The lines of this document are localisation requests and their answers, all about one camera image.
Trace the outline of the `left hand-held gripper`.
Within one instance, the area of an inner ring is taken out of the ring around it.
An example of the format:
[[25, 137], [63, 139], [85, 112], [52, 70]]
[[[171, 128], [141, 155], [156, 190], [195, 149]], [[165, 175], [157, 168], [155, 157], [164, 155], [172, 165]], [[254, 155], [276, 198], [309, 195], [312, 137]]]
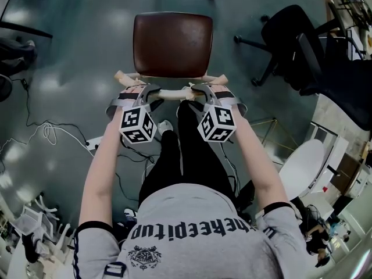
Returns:
[[164, 99], [156, 99], [148, 102], [150, 95], [159, 93], [161, 88], [156, 84], [145, 84], [146, 88], [141, 92], [134, 104], [129, 106], [127, 100], [112, 99], [106, 114], [113, 119], [116, 109], [120, 108], [121, 121], [119, 133], [130, 144], [141, 144], [152, 142], [157, 126], [152, 120], [150, 113], [154, 112], [164, 103]]

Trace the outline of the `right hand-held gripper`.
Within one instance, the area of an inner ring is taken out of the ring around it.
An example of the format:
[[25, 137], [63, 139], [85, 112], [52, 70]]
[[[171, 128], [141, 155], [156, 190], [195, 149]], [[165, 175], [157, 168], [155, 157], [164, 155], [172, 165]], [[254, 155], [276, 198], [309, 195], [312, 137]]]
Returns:
[[195, 84], [193, 93], [201, 93], [206, 102], [189, 101], [190, 108], [201, 119], [197, 129], [206, 142], [226, 142], [236, 131], [232, 108], [237, 106], [242, 116], [247, 107], [238, 98], [222, 98], [220, 102], [209, 84]]

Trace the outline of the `brown seat wooden chair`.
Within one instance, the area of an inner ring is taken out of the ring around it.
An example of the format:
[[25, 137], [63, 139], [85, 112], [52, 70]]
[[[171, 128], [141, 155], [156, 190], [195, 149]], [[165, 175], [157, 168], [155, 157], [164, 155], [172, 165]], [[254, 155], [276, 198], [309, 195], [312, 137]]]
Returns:
[[[133, 27], [135, 73], [118, 71], [115, 79], [126, 87], [145, 85], [145, 78], [200, 80], [200, 84], [225, 85], [226, 76], [208, 76], [213, 42], [213, 20], [204, 15], [151, 12], [136, 15]], [[164, 90], [149, 98], [193, 100], [201, 93]]]

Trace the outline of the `person's right forearm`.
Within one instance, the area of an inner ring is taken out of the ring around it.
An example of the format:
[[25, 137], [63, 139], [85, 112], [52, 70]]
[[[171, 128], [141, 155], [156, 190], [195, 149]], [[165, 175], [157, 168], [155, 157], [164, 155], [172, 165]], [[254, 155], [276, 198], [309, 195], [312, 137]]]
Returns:
[[236, 137], [262, 205], [265, 206], [269, 202], [286, 202], [288, 198], [278, 171], [262, 143], [239, 112], [237, 105], [232, 106], [232, 113], [237, 125]]

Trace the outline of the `person's left forearm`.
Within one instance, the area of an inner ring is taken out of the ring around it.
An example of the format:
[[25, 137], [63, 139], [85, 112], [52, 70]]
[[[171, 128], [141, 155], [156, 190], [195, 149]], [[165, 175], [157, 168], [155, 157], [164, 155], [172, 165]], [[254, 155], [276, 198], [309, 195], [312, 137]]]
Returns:
[[121, 115], [122, 109], [117, 108], [112, 121], [106, 127], [85, 180], [84, 194], [106, 195], [112, 192], [120, 145]]

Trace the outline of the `black office chair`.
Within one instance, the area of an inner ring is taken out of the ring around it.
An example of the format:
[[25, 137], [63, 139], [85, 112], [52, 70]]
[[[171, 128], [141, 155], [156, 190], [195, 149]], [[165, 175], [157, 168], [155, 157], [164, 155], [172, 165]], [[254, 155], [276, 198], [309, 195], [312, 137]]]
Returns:
[[314, 28], [305, 11], [291, 5], [261, 21], [262, 44], [234, 36], [237, 44], [271, 54], [261, 78], [251, 80], [255, 87], [271, 74], [282, 76], [301, 96], [324, 95], [358, 127], [372, 131], [372, 59], [364, 59], [361, 52], [356, 60], [348, 58], [346, 48], [355, 41], [331, 34], [335, 28], [345, 31], [339, 16]]

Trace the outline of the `person's left hand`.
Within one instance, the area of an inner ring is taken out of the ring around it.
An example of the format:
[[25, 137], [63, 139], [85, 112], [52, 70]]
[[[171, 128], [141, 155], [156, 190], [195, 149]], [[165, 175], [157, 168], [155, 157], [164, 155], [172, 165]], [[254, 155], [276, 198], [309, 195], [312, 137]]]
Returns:
[[127, 87], [119, 94], [119, 99], [133, 99], [136, 100], [141, 92], [146, 88], [146, 85], [136, 85]]

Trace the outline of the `person's right hand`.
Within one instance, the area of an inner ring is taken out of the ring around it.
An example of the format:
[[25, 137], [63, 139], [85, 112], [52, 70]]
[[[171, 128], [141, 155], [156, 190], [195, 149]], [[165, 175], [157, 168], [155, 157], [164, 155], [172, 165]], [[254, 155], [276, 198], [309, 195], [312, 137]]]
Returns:
[[215, 94], [217, 99], [235, 97], [235, 95], [224, 85], [212, 84], [209, 88]]

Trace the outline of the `person's left white sneaker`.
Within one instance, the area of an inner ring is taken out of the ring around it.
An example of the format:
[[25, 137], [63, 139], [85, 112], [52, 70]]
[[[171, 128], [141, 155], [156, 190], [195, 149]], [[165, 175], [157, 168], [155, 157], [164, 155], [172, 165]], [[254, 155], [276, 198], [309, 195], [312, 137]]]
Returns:
[[158, 132], [163, 135], [166, 131], [173, 131], [173, 126], [168, 120], [163, 120], [158, 124]]

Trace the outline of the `person's black trousers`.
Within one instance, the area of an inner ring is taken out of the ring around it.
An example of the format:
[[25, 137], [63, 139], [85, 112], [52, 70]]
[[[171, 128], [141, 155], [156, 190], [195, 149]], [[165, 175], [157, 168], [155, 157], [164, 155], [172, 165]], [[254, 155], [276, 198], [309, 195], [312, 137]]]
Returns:
[[227, 172], [197, 126], [195, 112], [182, 101], [178, 132], [164, 132], [160, 156], [140, 189], [141, 217], [237, 212]]

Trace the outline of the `white power strip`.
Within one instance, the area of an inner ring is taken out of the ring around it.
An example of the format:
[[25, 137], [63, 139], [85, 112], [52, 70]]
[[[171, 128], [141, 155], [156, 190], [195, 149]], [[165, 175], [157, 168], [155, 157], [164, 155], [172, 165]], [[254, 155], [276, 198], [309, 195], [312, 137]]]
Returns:
[[85, 142], [85, 145], [89, 151], [97, 150], [99, 147], [99, 144], [101, 143], [102, 137], [96, 137], [89, 139]]

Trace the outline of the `person's grey printed t-shirt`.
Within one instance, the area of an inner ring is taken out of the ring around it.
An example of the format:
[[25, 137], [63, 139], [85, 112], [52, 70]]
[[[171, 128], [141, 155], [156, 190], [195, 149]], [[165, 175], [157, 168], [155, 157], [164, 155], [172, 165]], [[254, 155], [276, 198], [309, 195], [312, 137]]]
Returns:
[[286, 202], [266, 206], [252, 227], [223, 194], [176, 184], [143, 201], [118, 243], [89, 221], [76, 231], [76, 279], [302, 279], [306, 245]]

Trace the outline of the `white round side table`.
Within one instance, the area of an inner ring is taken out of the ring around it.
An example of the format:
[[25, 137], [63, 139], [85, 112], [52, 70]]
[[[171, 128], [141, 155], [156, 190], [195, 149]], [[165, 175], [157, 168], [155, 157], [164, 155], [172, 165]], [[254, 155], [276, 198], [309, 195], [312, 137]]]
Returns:
[[323, 159], [324, 146], [317, 139], [304, 142], [289, 156], [279, 171], [289, 200], [299, 196], [314, 181], [321, 169]]

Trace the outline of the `black round floor fan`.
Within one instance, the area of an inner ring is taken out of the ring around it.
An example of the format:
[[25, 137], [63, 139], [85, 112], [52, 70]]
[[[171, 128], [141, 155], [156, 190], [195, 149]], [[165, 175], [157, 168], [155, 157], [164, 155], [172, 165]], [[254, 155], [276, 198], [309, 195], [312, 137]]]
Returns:
[[12, 80], [0, 74], [0, 102], [9, 98], [12, 93]]

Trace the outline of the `brown wooden cabinet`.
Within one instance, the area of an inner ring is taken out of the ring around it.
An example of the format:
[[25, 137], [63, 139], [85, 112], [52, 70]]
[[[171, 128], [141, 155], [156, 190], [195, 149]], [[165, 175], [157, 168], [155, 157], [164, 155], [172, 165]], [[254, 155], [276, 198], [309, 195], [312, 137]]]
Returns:
[[339, 165], [340, 174], [345, 179], [342, 182], [341, 194], [346, 195], [351, 189], [353, 183], [357, 180], [357, 177], [364, 165], [364, 160], [351, 157], [347, 153], [344, 154], [341, 163]]

